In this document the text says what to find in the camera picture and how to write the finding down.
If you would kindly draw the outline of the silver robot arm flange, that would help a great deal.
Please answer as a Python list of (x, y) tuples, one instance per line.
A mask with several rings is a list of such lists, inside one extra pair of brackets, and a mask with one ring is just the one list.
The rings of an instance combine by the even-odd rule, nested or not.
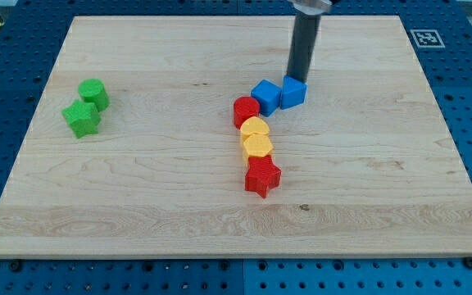
[(288, 0), (293, 7), (308, 16), (318, 16), (331, 11), (341, 0)]

